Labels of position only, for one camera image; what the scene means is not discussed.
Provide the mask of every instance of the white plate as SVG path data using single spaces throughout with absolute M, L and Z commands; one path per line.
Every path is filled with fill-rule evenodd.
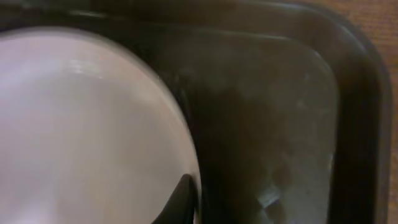
M 166 87 L 70 30 L 0 39 L 0 223 L 150 223 L 181 176 L 200 185 Z

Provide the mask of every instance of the wooden table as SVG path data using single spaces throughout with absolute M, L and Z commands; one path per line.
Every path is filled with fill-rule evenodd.
M 394 95 L 388 224 L 398 223 L 398 0 L 304 0 L 339 12 L 373 42 L 387 65 Z

